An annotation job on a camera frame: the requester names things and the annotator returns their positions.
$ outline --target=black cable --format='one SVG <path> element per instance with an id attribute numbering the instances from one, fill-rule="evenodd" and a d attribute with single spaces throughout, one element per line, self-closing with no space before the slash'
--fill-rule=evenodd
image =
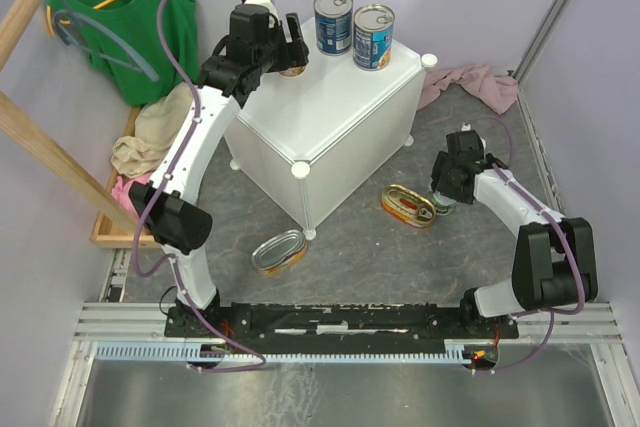
<path id="1" fill-rule="evenodd" d="M 160 297 L 160 301 L 158 302 L 158 308 L 160 309 L 160 312 L 162 312 L 165 316 L 168 316 L 169 312 L 165 312 L 164 310 L 162 310 L 162 301 L 167 296 L 167 294 L 171 292 L 173 289 L 177 289 L 177 287 L 175 285 L 172 285 L 167 290 L 165 290 L 164 294 L 162 294 L 162 296 Z"/>

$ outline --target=gray hanger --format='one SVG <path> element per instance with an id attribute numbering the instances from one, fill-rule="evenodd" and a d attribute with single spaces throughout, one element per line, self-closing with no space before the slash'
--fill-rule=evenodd
<path id="1" fill-rule="evenodd" d="M 69 5 L 69 3 L 67 2 L 67 0 L 61 0 L 61 1 L 64 4 L 65 8 L 57 11 L 53 15 L 53 25 L 54 25 L 54 30 L 56 31 L 58 36 L 62 39 L 62 41 L 65 43 L 65 45 L 73 44 L 79 49 L 85 52 L 88 52 L 92 55 L 101 57 L 105 60 L 108 60 L 109 62 L 120 64 L 136 72 L 143 72 L 144 74 L 147 75 L 147 77 L 149 77 L 149 79 L 151 79 L 152 82 L 157 82 L 160 79 L 160 76 L 155 71 L 155 69 L 151 67 L 149 62 L 147 62 L 145 58 L 138 53 L 137 50 L 135 50 L 129 43 L 127 43 L 124 39 L 122 39 L 118 34 L 116 34 L 114 31 L 112 31 L 108 27 L 102 25 L 97 20 L 74 11 Z M 116 44 L 118 44 L 122 48 L 122 50 L 125 51 L 125 53 L 128 56 L 128 61 L 116 59 L 115 57 L 112 57 L 110 55 L 106 55 L 106 54 L 103 54 L 102 52 L 97 52 L 95 50 L 92 50 L 91 48 L 87 47 L 86 45 L 78 41 L 75 35 L 71 31 L 69 31 L 64 26 L 64 24 L 60 22 L 61 20 L 60 17 L 63 17 L 63 16 L 69 17 L 69 19 L 78 26 L 88 24 L 96 28 L 97 30 L 99 30 L 101 33 L 103 33 L 104 35 L 109 37 L 111 40 L 113 40 Z"/>

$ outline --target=blue can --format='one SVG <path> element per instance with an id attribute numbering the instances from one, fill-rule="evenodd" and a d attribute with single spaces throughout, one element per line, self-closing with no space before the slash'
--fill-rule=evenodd
<path id="1" fill-rule="evenodd" d="M 393 24 L 396 16 L 386 5 L 371 4 L 356 11 L 353 60 L 365 70 L 380 70 L 391 60 Z"/>
<path id="2" fill-rule="evenodd" d="M 318 49 L 342 55 L 351 48 L 353 0 L 314 0 Z"/>

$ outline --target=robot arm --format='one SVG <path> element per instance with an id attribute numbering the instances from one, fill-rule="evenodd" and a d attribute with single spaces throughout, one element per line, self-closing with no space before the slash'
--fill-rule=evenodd
<path id="1" fill-rule="evenodd" d="M 244 0 L 236 6 L 230 16 L 229 35 L 222 38 L 200 70 L 199 117 L 195 118 L 194 103 L 165 160 L 146 185 L 134 183 L 129 194 L 142 214 L 156 193 L 154 186 L 167 180 L 146 227 L 164 252 L 177 259 L 185 290 L 205 316 L 215 315 L 220 296 L 209 274 L 204 247 L 213 219 L 195 205 L 200 184 L 220 139 L 249 94 L 260 85 L 262 75 L 307 64 L 309 50 L 298 17 L 287 14 L 286 20 L 289 41 L 272 0 Z M 169 174 L 168 166 L 194 123 L 196 128 Z M 178 292 L 178 301 L 187 305 L 184 292 Z"/>
<path id="2" fill-rule="evenodd" d="M 485 156 L 475 131 L 448 135 L 447 148 L 438 154 L 433 168 L 433 191 L 458 202 L 485 204 L 517 238 L 511 277 L 467 291 L 463 310 L 471 317 L 497 317 L 578 301 L 569 260 L 551 221 L 559 225 L 575 257 L 585 301 L 593 300 L 598 284 L 589 223 L 582 218 L 567 219 L 537 200 L 506 165 L 491 154 Z M 552 250 L 563 259 L 554 260 Z"/>

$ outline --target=towel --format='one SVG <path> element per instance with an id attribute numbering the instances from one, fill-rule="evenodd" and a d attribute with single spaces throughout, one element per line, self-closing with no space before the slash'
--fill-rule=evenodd
<path id="1" fill-rule="evenodd" d="M 122 206 L 135 215 L 136 219 L 138 218 L 138 212 L 136 208 L 133 206 L 131 199 L 129 198 L 129 191 L 131 190 L 131 186 L 134 182 L 139 182 L 141 184 L 146 184 L 149 181 L 149 178 L 153 172 L 147 172 L 146 174 L 142 174 L 135 179 L 128 179 L 121 175 L 118 176 L 116 180 L 116 185 L 111 189 L 111 195 L 116 199 Z"/>
<path id="2" fill-rule="evenodd" d="M 511 77 L 494 77 L 487 64 L 473 64 L 457 69 L 427 73 L 418 103 L 421 109 L 440 96 L 451 82 L 458 83 L 498 114 L 504 114 L 518 98 L 518 82 Z"/>
<path id="3" fill-rule="evenodd" d="M 144 107 L 136 118 L 134 136 L 113 145 L 111 164 L 118 173 L 138 177 L 158 168 L 187 117 L 193 96 L 184 82 L 162 99 Z"/>

